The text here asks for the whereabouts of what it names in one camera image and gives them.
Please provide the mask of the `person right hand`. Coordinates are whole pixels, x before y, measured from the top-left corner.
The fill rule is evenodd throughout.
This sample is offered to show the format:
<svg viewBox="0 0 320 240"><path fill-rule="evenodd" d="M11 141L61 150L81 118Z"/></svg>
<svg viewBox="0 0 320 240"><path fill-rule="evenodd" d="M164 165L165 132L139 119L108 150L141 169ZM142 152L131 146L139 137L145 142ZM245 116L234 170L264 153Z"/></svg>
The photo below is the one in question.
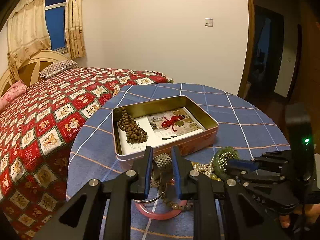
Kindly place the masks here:
<svg viewBox="0 0 320 240"><path fill-rule="evenodd" d="M319 218L320 204L308 204L297 206L291 215L279 216L280 224L283 228L288 228L291 225L293 214L305 218L306 225L313 225Z"/></svg>

